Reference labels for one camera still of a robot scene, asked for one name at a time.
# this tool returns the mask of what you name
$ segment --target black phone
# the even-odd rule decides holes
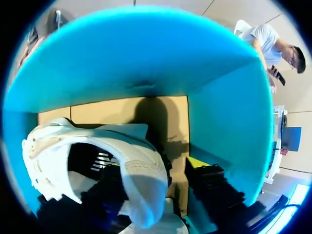
[[[277,73],[277,75],[279,76],[279,81],[282,83],[282,85],[283,86],[285,86],[285,84],[286,84],[286,81],[285,81],[285,79],[284,79],[284,77],[282,76],[282,74],[280,73],[280,72],[278,72]]]

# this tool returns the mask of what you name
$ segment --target cardboard panel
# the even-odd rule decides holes
[[[281,11],[270,0],[215,0],[204,16],[233,30],[238,20],[256,26],[279,14]]]
[[[47,123],[53,119],[60,117],[70,119],[70,107],[64,107],[52,111],[38,113],[38,124]]]
[[[72,121],[87,124],[147,123],[159,136],[164,152],[171,160],[173,179],[168,196],[176,197],[182,215],[186,215],[188,181],[184,174],[189,155],[189,119],[187,97],[136,97],[102,101],[72,107]]]
[[[312,111],[312,65],[308,65],[303,74],[295,69],[281,72],[286,80],[283,86],[279,81],[277,93],[273,95],[275,106],[284,105],[289,113]]]
[[[94,11],[109,9],[119,6],[133,5],[132,0],[57,0],[54,7],[66,9],[75,16],[84,16]]]
[[[213,0],[136,0],[137,5],[157,5],[179,8],[202,15]]]

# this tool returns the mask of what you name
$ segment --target man's hand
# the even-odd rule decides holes
[[[268,72],[276,79],[279,79],[278,70],[276,67],[268,69]]]
[[[276,86],[270,86],[270,91],[271,93],[276,94],[276,91],[277,91]]]
[[[269,83],[270,83],[270,91],[271,93],[275,94],[276,91],[277,91],[277,87],[276,87],[276,84],[274,83],[274,77],[270,74],[269,71],[267,71],[267,75],[269,77]]]

